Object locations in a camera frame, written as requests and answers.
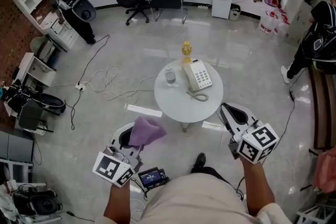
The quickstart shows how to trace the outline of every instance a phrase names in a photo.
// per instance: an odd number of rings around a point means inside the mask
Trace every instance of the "wooden slat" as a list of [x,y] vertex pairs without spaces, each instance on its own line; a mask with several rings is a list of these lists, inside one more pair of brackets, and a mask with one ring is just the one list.
[[314,148],[326,148],[326,140],[328,136],[328,98],[325,93],[324,74],[316,70],[314,67],[309,68],[309,75],[314,96],[315,110],[315,137]]
[[331,75],[326,75],[326,91],[328,97],[328,146],[336,146],[336,92],[335,85]]

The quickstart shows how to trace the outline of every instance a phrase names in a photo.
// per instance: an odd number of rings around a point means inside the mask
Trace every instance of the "yellow bottle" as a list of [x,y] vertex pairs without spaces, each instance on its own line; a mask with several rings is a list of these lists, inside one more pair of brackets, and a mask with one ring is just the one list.
[[191,46],[189,44],[189,41],[186,41],[183,44],[183,46],[182,46],[182,54],[183,54],[182,64],[190,63],[191,59],[190,59],[189,55],[191,54]]

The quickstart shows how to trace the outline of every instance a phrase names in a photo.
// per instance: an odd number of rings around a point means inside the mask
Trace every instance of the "display screen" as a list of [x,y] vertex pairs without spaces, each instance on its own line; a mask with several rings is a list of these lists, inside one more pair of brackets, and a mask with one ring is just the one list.
[[140,175],[141,182],[144,187],[149,187],[152,185],[155,185],[157,183],[160,183],[162,181],[161,175],[159,171],[153,171],[149,172],[143,175]]

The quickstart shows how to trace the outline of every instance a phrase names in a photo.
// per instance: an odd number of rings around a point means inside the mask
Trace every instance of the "beige shirt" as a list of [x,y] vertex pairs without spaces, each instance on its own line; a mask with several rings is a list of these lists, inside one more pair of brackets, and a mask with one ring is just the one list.
[[[102,217],[97,224],[116,224]],[[148,203],[139,224],[290,224],[277,204],[252,217],[232,186],[207,174],[190,174],[162,187]]]

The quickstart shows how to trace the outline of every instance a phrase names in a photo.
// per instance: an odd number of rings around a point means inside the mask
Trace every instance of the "white sneaker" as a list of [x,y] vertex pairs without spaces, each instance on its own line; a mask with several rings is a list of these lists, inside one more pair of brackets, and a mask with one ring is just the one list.
[[280,68],[280,72],[282,74],[282,78],[284,79],[285,84],[289,84],[289,79],[287,78],[287,71],[288,69],[285,66]]

